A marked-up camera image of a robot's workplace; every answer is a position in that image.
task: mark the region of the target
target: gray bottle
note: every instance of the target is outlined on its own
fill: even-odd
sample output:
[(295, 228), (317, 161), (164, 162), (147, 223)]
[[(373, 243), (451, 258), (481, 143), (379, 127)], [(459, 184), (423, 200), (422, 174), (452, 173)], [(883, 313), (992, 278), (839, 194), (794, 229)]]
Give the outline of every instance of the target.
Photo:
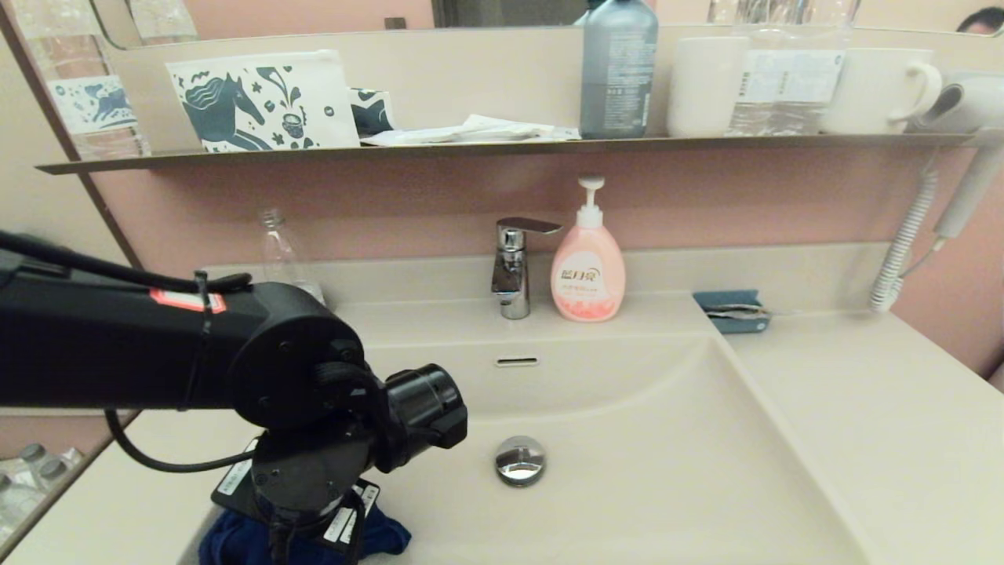
[(582, 137), (643, 136), (659, 18), (642, 0), (606, 0), (589, 14), (582, 34)]

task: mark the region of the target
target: white coiled cord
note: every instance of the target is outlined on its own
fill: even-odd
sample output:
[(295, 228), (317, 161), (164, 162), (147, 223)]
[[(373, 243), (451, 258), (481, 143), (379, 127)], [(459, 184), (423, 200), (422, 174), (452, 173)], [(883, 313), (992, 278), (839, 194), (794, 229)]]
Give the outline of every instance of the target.
[(896, 238), (893, 239), (893, 244), (886, 253), (886, 260), (883, 262), (878, 277), (875, 278), (874, 285), (871, 287), (869, 305), (871, 312), (889, 312), (896, 304), (897, 299), (900, 298), (904, 277), (945, 244), (945, 239), (939, 237), (931, 250), (920, 261), (903, 272), (910, 248), (913, 246), (914, 239), (917, 238), (921, 225), (928, 216), (928, 210), (931, 209), (931, 204), (934, 202), (935, 194), (938, 192), (938, 171), (935, 169), (936, 156), (937, 151), (921, 171), (920, 190), (917, 193), (917, 198), (910, 205), (906, 219), (903, 220), (899, 231), (896, 232)]

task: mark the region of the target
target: soap dish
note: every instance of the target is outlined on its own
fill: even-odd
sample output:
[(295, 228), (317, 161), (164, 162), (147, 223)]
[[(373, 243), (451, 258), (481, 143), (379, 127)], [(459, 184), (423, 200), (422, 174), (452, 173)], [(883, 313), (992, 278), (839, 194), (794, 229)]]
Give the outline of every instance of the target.
[[(708, 318), (711, 323), (723, 334), (754, 334), (767, 329), (770, 325), (771, 314), (757, 300), (759, 291), (719, 291), (710, 293), (694, 293), (694, 300), (697, 301), (701, 310), (709, 313)], [(750, 307), (748, 311), (737, 306), (735, 309), (723, 311), (721, 307), (727, 305), (742, 305)], [(712, 316), (711, 313), (718, 312), (719, 316)]]

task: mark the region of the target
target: mug handle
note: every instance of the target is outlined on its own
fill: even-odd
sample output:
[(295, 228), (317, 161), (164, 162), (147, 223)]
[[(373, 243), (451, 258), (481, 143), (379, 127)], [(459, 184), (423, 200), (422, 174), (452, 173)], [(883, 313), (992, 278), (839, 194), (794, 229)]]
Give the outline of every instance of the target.
[(931, 109), (931, 106), (938, 101), (938, 96), (941, 94), (942, 88), (941, 72), (926, 62), (914, 61), (907, 66), (907, 75), (913, 76), (917, 73), (924, 75), (924, 89), (917, 98), (917, 103), (914, 104), (914, 107), (906, 111), (894, 111), (890, 113), (890, 121), (904, 121), (915, 115), (920, 115)]

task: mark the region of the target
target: faucet handle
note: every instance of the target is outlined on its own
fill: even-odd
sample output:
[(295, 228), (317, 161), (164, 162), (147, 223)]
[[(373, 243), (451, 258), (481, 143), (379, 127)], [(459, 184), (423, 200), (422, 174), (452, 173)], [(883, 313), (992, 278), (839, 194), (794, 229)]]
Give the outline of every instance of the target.
[(502, 218), (495, 225), (498, 229), (498, 248), (500, 251), (525, 249), (527, 231), (549, 235), (564, 227), (558, 223), (520, 217)]

